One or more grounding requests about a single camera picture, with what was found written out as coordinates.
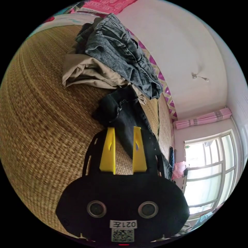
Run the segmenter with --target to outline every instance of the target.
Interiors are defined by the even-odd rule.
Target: denim jeans
[[[116,136],[131,159],[133,158],[134,126],[140,127],[142,134],[148,132],[150,134],[148,139],[142,135],[142,139],[146,139],[143,144],[147,166],[155,168],[153,165],[156,164],[162,176],[171,180],[172,167],[162,154],[158,141],[131,85],[115,90],[102,98],[99,101],[99,107],[92,116],[105,128],[115,128]]]
[[[75,38],[77,53],[84,52],[98,59],[133,83],[149,99],[160,97],[163,86],[154,68],[114,14],[104,19],[96,18],[92,25],[85,25]]]

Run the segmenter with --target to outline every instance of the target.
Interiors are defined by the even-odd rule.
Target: bed
[[[93,136],[103,127],[91,118],[108,90],[65,88],[64,55],[81,26],[51,27],[29,37],[15,54],[1,85],[1,161],[17,195],[49,227],[70,235],[55,215],[65,187],[82,173]],[[163,95],[143,105],[161,150],[169,159],[173,127]],[[132,161],[116,142],[116,173],[132,174]]]

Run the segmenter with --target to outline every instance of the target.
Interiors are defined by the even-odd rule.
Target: window pane
[[[188,205],[198,205],[216,199],[219,193],[220,183],[221,175],[187,182],[184,196]]]
[[[223,160],[223,156],[222,156],[222,149],[221,149],[221,145],[220,145],[219,139],[217,139],[216,142],[217,142],[217,147],[218,147],[218,150],[219,150],[219,153],[220,153],[220,161],[222,161]]]
[[[234,178],[234,170],[228,172],[225,176],[224,188],[223,188],[222,195],[220,197],[220,201],[218,203],[218,206],[220,204],[222,204],[222,202],[224,202],[228,198],[228,195],[231,191],[233,178]]]
[[[189,208],[189,212],[190,212],[190,214],[201,213],[201,212],[210,210],[213,207],[213,205],[214,205],[214,202],[213,203],[210,203],[208,205],[204,205],[202,207],[190,207]]]
[[[209,168],[203,168],[198,170],[190,170],[188,171],[187,179],[196,179],[202,178],[206,176],[212,176],[218,174],[222,171],[222,165],[215,165]]]
[[[201,167],[205,165],[203,145],[194,144],[185,146],[186,164],[192,167]]]
[[[230,135],[222,137],[223,147],[226,157],[226,170],[234,166],[233,145]]]
[[[210,155],[210,147],[205,147],[205,153],[206,153],[206,165],[211,164],[211,155]]]
[[[212,154],[212,163],[214,164],[214,163],[219,162],[216,140],[213,141],[213,143],[210,146],[210,149],[211,149],[211,154]]]

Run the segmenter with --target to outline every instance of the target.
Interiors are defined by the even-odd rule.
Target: pink plastic bag
[[[186,169],[186,162],[175,163],[174,170],[172,172],[172,180],[183,176],[183,172]]]

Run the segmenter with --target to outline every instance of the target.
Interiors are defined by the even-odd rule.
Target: white label
[[[109,227],[113,229],[136,229],[138,228],[137,220],[128,220],[128,221],[110,220]]]

